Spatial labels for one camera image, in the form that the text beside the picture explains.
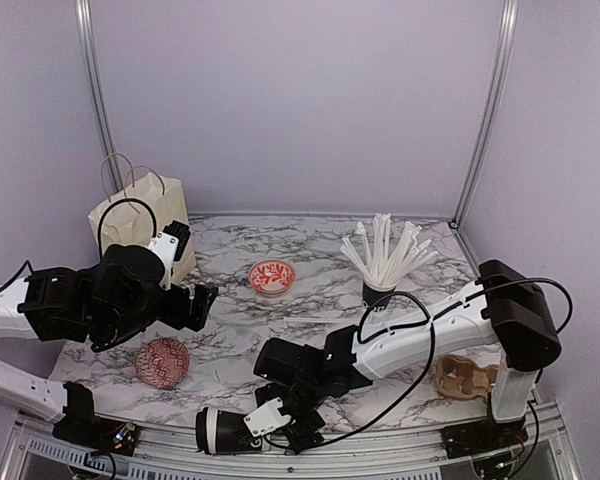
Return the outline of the black paper coffee cup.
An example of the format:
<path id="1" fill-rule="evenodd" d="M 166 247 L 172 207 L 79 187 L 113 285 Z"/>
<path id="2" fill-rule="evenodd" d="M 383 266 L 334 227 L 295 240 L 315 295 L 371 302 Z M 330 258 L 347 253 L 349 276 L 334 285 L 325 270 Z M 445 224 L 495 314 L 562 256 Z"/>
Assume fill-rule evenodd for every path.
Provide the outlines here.
<path id="1" fill-rule="evenodd" d="M 271 434 L 252 437 L 243 422 L 247 414 L 205 407 L 195 417 L 197 448 L 207 455 L 260 453 Z"/>

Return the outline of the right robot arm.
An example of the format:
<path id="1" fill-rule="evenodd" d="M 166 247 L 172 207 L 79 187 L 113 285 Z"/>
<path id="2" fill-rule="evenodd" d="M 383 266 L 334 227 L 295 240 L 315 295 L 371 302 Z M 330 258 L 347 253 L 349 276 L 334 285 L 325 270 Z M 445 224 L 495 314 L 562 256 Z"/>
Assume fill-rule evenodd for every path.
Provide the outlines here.
<path id="1" fill-rule="evenodd" d="M 271 338 L 262 347 L 256 376 L 267 380 L 258 407 L 243 421 L 253 438 L 301 426 L 328 398 L 416 363 L 430 367 L 438 355 L 499 344 L 500 370 L 488 396 L 489 409 L 475 430 L 486 448 L 509 437 L 527 409 L 539 373 L 562 352 L 543 291 L 560 283 L 524 277 L 499 260 L 480 265 L 476 280 L 446 299 L 371 328 L 362 323 L 330 332 L 320 348 Z"/>

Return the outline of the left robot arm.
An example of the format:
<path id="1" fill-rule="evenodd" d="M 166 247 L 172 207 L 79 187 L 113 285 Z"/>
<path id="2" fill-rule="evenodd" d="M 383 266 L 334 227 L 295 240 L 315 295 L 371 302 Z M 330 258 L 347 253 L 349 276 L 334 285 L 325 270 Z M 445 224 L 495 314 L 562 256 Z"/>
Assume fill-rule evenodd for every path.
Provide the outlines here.
<path id="1" fill-rule="evenodd" d="M 204 328 L 218 289 L 170 285 L 174 250 L 109 247 L 88 269 L 36 270 L 0 288 L 0 339 L 69 340 L 106 351 L 156 322 L 174 330 Z"/>

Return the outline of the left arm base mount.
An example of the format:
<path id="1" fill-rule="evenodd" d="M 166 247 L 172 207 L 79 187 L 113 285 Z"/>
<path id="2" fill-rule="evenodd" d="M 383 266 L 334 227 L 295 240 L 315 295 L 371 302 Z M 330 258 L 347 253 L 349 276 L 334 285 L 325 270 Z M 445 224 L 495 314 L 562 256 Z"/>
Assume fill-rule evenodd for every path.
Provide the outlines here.
<path id="1" fill-rule="evenodd" d="M 121 421 L 95 413 L 92 392 L 85 386 L 66 382 L 67 404 L 63 417 L 54 424 L 54 438 L 104 453 L 132 456 L 138 430 L 132 421 Z"/>

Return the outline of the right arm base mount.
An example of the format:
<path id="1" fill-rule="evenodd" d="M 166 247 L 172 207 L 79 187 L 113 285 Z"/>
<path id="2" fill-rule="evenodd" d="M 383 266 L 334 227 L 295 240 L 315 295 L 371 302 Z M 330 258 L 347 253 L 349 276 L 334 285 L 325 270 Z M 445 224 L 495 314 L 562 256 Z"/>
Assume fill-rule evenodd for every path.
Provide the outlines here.
<path id="1" fill-rule="evenodd" d="M 529 438 L 525 428 L 526 404 L 522 415 L 513 421 L 498 423 L 494 416 L 491 397 L 486 401 L 486 417 L 472 422 L 444 427 L 441 430 L 444 450 L 448 459 L 475 456 L 512 446 L 524 446 Z"/>

